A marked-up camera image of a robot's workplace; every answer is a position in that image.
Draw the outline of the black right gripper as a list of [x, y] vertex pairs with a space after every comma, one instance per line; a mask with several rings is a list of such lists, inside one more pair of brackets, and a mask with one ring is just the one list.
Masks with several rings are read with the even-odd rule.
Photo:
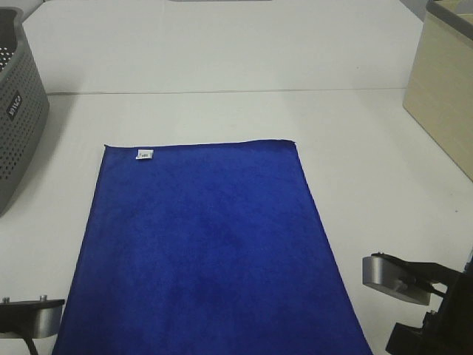
[[386, 351], [389, 354], [471, 354], [472, 276], [461, 274], [447, 288], [438, 311], [425, 314], [420, 328], [395, 324]]

